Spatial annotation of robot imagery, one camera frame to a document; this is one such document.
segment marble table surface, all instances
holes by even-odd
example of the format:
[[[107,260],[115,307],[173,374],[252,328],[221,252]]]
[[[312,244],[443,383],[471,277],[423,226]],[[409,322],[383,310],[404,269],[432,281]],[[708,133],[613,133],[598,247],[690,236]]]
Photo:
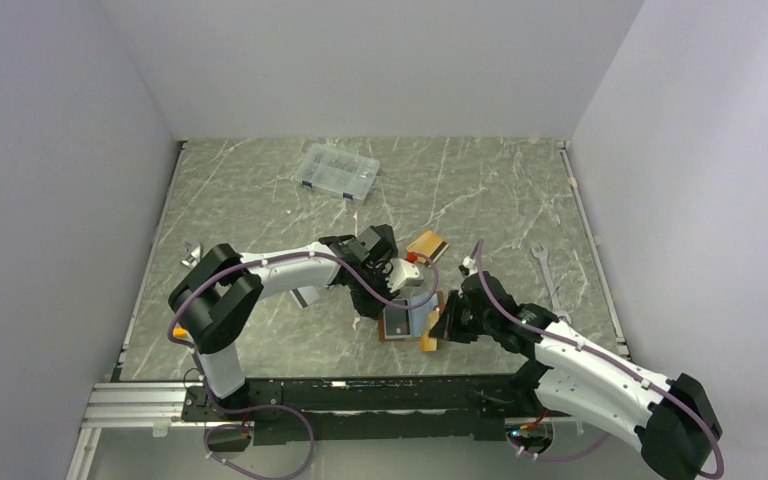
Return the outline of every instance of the marble table surface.
[[[381,162],[363,204],[303,189],[293,174],[314,143]],[[160,225],[155,255],[122,368],[123,380],[179,379],[192,366],[166,340],[167,297],[187,274],[184,238],[205,250],[230,243],[240,252],[306,245],[369,225],[393,226],[404,249],[431,228],[451,246],[439,262],[440,289],[457,288],[460,261],[485,240],[485,269],[521,303],[549,306],[530,247],[549,249],[555,283],[573,326],[617,351],[616,334],[581,217],[555,142],[513,138],[265,138],[184,144]],[[378,340],[376,324],[355,322],[348,291],[338,287],[305,310],[289,294],[260,301],[238,340],[252,377],[339,377],[511,373],[523,357],[489,338],[443,343],[422,353],[418,342]]]

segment wrench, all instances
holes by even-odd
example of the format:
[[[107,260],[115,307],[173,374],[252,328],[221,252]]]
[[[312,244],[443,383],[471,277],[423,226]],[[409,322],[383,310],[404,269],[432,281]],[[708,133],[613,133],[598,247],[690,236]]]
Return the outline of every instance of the wrench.
[[[201,242],[198,240],[184,239],[178,247],[178,251],[183,255],[181,263],[191,270],[201,261]]]
[[[531,254],[540,261],[540,272],[543,273],[543,281],[546,282],[546,288],[549,290],[549,298],[552,300],[552,313],[558,316],[562,321],[572,325],[572,319],[569,312],[561,306],[561,300],[558,298],[558,290],[555,288],[555,280],[552,278],[552,271],[549,270],[549,249],[540,245],[531,247]]]

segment white wall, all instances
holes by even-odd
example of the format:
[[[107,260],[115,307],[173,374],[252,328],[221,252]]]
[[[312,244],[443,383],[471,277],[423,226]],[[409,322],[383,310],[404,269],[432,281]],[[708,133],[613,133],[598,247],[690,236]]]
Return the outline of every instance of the white wall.
[[[706,386],[768,478],[768,0],[647,0],[573,137],[638,362]]]
[[[179,139],[568,138],[642,0],[102,0]]]
[[[95,0],[0,0],[0,479],[65,476],[176,148]]]

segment clear plastic organizer box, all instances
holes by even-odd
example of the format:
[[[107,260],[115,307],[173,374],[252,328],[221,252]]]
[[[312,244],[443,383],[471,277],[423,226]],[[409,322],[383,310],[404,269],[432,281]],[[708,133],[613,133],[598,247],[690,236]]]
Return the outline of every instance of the clear plastic organizer box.
[[[379,167],[378,160],[313,144],[296,170],[296,181],[332,197],[363,202]]]

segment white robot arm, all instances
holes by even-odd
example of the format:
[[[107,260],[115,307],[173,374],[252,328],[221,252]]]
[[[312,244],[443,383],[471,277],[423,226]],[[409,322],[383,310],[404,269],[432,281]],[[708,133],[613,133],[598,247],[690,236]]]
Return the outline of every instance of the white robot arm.
[[[521,411],[569,414],[629,444],[666,479],[696,477],[712,444],[671,398],[689,407],[719,439],[719,421],[698,381],[646,370],[587,340],[551,311],[517,304],[472,258],[464,260],[461,271],[466,278],[460,290],[449,292],[432,337],[470,343],[491,336],[505,350],[528,358],[511,378]]]
[[[396,257],[393,231],[388,225],[373,226],[359,237],[325,237],[292,250],[237,253],[229,245],[213,247],[173,290],[169,305],[177,311],[191,294],[217,272],[239,264],[255,263],[219,281],[229,289],[203,292],[184,312],[179,322],[193,343],[195,354],[210,379],[213,393],[229,406],[243,403],[247,395],[246,376],[237,356],[237,337],[256,302],[282,292],[292,292],[304,308],[318,298],[317,287],[346,285],[361,316],[377,317],[383,304],[360,286],[336,261],[318,254],[335,256],[350,265],[375,291],[392,299],[406,285],[422,282],[422,273],[413,263]],[[268,258],[285,258],[269,262]]]

